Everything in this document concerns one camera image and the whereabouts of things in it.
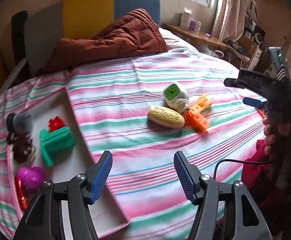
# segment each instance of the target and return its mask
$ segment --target brown comforter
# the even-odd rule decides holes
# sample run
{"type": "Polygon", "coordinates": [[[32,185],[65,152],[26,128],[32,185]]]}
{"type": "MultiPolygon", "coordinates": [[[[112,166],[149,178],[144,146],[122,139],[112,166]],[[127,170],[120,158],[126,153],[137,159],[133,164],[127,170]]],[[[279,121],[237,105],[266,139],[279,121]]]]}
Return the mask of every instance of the brown comforter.
{"type": "Polygon", "coordinates": [[[90,40],[60,39],[41,73],[50,73],[100,59],[166,52],[157,25],[144,9],[127,13],[90,40]]]}

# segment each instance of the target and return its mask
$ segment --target striped bedsheet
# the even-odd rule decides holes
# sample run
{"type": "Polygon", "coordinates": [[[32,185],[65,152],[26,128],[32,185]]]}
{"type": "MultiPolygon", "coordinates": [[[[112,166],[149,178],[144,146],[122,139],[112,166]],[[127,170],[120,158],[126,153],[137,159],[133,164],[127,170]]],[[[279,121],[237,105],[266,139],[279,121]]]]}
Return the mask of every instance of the striped bedsheet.
{"type": "MultiPolygon", "coordinates": [[[[91,154],[113,154],[108,187],[131,218],[127,230],[113,239],[184,239],[196,207],[186,200],[173,166],[182,150],[202,173],[212,175],[223,158],[244,160],[263,137],[257,111],[242,104],[246,90],[227,88],[223,80],[238,70],[226,61],[200,54],[192,46],[170,47],[167,53],[107,60],[28,80],[0,96],[0,231],[13,238],[18,226],[7,171],[5,118],[49,93],[66,87],[73,112],[91,154]],[[149,122],[152,105],[164,105],[163,89],[172,81],[186,88],[190,103],[205,93],[213,97],[202,114],[211,122],[204,133],[188,122],[169,129],[149,122]]],[[[241,176],[238,163],[223,163],[217,180],[233,182],[241,176]]],[[[222,215],[220,204],[218,216],[222,215]]]]}

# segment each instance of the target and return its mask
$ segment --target orange toy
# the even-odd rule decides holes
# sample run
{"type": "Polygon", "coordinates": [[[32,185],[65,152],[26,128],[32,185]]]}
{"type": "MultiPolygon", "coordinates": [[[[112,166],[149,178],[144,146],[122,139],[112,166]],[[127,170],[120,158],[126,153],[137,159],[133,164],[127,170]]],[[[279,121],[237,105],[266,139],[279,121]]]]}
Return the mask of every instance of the orange toy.
{"type": "Polygon", "coordinates": [[[205,94],[199,97],[196,104],[191,106],[190,110],[185,113],[185,117],[202,132],[207,130],[210,126],[210,122],[200,114],[200,112],[206,109],[211,103],[211,100],[207,99],[207,95],[208,94],[205,94]]]}
{"type": "Polygon", "coordinates": [[[202,132],[207,130],[207,128],[210,126],[210,122],[199,112],[193,114],[191,111],[188,111],[185,113],[185,117],[202,132]]]}

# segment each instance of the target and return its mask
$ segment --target blue gripper pad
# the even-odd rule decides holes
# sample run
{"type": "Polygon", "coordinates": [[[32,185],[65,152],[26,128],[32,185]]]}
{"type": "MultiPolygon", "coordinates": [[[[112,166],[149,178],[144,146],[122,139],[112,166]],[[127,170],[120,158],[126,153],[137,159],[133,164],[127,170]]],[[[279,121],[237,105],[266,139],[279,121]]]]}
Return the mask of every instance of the blue gripper pad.
{"type": "Polygon", "coordinates": [[[264,105],[263,102],[261,102],[260,100],[254,99],[254,98],[248,98],[248,97],[244,97],[242,100],[242,103],[248,106],[256,107],[256,108],[261,108],[264,105]]]}
{"type": "Polygon", "coordinates": [[[197,200],[195,184],[177,152],[174,154],[173,164],[187,200],[190,200],[191,203],[193,203],[195,200],[197,200]]]}
{"type": "Polygon", "coordinates": [[[89,197],[92,204],[95,203],[101,196],[102,190],[104,188],[105,182],[109,176],[109,173],[112,168],[113,157],[112,153],[108,152],[101,167],[98,170],[98,173],[95,176],[95,179],[92,182],[91,195],[89,197]]]}

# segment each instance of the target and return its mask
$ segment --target purple ball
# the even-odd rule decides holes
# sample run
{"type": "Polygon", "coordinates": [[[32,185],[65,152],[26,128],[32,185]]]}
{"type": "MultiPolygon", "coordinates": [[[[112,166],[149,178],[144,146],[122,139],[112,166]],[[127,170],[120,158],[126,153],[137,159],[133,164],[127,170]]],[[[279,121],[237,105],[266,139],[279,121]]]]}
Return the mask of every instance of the purple ball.
{"type": "Polygon", "coordinates": [[[40,167],[21,168],[16,175],[23,187],[36,190],[46,180],[43,169],[40,167]]]}

